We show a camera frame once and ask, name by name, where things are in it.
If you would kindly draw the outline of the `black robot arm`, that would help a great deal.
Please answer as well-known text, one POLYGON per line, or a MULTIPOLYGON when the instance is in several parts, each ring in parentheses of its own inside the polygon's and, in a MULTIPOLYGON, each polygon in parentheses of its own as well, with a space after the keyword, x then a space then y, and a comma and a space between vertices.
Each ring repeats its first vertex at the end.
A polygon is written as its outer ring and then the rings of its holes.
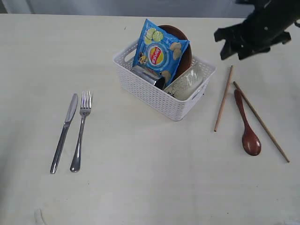
POLYGON ((300 26, 298 0, 237 0, 235 3, 253 5, 254 10, 242 23, 215 31, 215 41, 225 41, 220 52, 222 60, 234 54, 243 60, 268 53, 273 45, 291 41, 290 33, 285 31, 288 27, 300 26))

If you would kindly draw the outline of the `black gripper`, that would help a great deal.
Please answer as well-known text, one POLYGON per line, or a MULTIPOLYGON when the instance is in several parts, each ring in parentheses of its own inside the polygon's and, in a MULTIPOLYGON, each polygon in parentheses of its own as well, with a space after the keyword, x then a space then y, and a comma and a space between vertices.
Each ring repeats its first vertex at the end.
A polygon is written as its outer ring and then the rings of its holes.
POLYGON ((215 41, 225 40, 221 60, 238 55, 239 60, 268 53, 271 41, 292 24, 291 12, 284 7, 265 7, 255 10, 242 23, 218 28, 215 41))

